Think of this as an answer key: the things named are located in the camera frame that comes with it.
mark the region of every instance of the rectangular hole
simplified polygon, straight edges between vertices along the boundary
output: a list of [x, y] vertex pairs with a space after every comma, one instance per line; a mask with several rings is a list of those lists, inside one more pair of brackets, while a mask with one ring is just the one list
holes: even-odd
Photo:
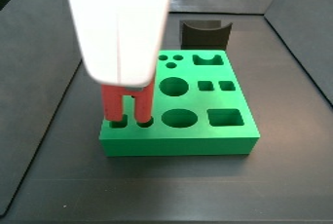
[[210, 92], [214, 90], [214, 83], [212, 81], [198, 81], [200, 91]]
[[220, 55], [216, 55], [212, 59], [205, 59], [193, 55], [193, 63], [196, 65], [224, 65], [224, 60]]
[[244, 126], [245, 122], [238, 109], [208, 110], [209, 120], [213, 127]]
[[122, 120], [121, 121], [110, 121], [110, 127], [114, 129], [121, 129], [127, 126], [127, 115], [122, 115]]
[[222, 91], [236, 91], [234, 83], [232, 81], [218, 81]]

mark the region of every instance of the circular hole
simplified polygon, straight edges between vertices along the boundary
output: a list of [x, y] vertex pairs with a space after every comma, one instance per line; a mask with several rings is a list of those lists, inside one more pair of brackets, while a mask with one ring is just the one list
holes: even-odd
[[141, 128], [149, 128], [154, 124], [154, 118], [151, 118], [151, 120], [146, 123], [137, 122], [137, 124]]
[[162, 80], [161, 90], [162, 93], [169, 96], [181, 96], [188, 93], [189, 84], [184, 79], [177, 77], [170, 77]]
[[167, 68], [174, 68], [175, 66], [177, 66], [177, 64], [175, 64], [174, 62], [170, 62], [170, 63], [166, 65]]
[[174, 60], [184, 60], [184, 56], [174, 56], [173, 59]]
[[167, 56], [159, 56], [159, 60], [167, 60]]
[[188, 128], [197, 123], [198, 116], [190, 110], [173, 109], [162, 115], [162, 121], [170, 127]]

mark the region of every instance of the green foam block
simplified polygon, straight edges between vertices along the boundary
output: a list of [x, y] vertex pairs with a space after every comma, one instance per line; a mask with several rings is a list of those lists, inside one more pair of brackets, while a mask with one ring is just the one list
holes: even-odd
[[161, 51], [150, 123], [123, 100], [122, 122], [102, 125], [107, 156], [250, 154], [261, 137], [224, 51]]

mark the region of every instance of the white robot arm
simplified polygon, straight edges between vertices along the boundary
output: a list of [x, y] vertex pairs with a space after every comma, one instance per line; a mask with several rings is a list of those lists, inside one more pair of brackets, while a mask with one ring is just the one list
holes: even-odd
[[155, 74], [169, 0], [70, 0], [83, 61], [101, 84], [146, 87]]

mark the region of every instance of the square hole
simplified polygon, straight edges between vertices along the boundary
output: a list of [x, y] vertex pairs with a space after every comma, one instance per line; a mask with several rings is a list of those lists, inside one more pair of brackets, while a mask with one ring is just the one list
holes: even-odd
[[224, 91], [234, 91], [236, 90], [234, 83], [232, 81], [218, 81], [218, 83], [220, 83], [220, 88]]
[[245, 122], [237, 109], [208, 110], [209, 120], [213, 127], [244, 126]]
[[110, 122], [110, 127], [114, 129], [125, 128], [127, 126], [127, 115], [122, 115], [122, 120], [121, 121], [111, 121]]
[[214, 83], [212, 81], [198, 81], [198, 88], [201, 91], [213, 91]]

